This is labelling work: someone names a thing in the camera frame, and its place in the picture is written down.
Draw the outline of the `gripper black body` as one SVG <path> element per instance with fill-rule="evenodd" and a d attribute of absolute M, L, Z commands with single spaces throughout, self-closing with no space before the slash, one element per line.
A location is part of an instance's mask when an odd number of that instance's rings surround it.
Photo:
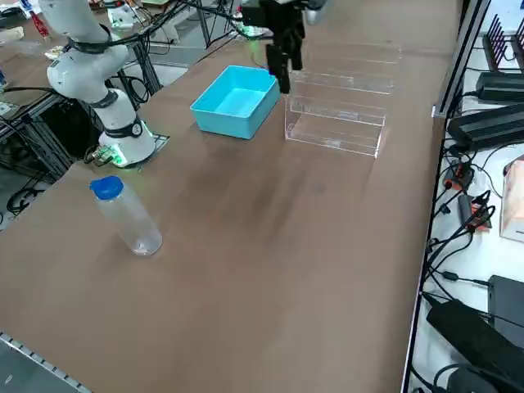
<path fill-rule="evenodd" d="M 244 25 L 269 29 L 277 40 L 288 36 L 305 38 L 302 1 L 245 1 L 241 4 Z"/>

